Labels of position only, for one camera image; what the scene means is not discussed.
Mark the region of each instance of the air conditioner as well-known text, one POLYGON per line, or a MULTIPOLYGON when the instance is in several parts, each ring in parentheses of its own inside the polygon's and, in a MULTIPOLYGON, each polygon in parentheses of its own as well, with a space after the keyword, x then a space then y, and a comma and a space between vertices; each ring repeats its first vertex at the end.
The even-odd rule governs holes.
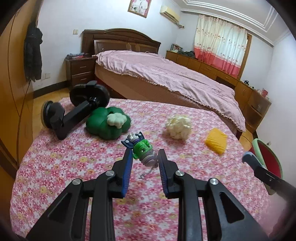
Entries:
POLYGON ((171 8, 162 6, 160 9, 160 14, 171 20, 173 23, 179 25, 180 16, 176 14, 171 8))

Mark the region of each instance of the wooden floor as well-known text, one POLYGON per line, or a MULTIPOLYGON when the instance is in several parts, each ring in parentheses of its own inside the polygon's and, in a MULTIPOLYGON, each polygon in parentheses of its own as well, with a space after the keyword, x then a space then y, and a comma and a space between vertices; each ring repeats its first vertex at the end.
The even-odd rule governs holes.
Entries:
MULTIPOLYGON (((49 94, 46 94, 34 99, 34 107, 33 107, 33 138, 34 139, 38 136, 40 130, 44 128, 40 119, 40 112, 41 112, 41 107, 43 103, 48 100, 51 100, 53 102, 58 102, 64 97, 69 97, 68 88, 51 92, 49 94)), ((253 141, 253 135, 249 131, 244 132, 239 141, 245 150, 249 150, 251 148, 251 142, 253 141)))

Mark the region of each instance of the green squishy toy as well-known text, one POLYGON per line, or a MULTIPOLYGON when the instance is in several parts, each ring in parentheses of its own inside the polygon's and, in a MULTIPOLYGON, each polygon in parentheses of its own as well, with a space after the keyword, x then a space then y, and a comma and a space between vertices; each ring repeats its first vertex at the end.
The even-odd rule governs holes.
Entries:
POLYGON ((99 107, 91 113, 86 121, 88 132, 104 140, 116 140, 130 127, 130 117, 117 107, 99 107))

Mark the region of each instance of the wooden headboard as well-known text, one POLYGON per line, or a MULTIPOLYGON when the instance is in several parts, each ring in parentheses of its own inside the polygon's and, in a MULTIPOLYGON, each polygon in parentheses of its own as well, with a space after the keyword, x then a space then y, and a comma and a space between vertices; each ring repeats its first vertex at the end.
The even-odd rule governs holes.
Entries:
POLYGON ((143 33, 125 28, 108 30, 84 30, 81 51, 98 54, 107 50, 132 50, 158 53, 160 42, 143 33))

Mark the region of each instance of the ceiling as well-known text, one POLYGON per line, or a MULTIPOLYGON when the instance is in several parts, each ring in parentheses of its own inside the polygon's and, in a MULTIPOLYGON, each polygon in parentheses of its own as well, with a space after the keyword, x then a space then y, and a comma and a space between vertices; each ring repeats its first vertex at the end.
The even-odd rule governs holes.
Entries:
POLYGON ((265 0, 174 1, 182 12, 206 14, 233 22, 272 45, 290 33, 277 11, 265 0))

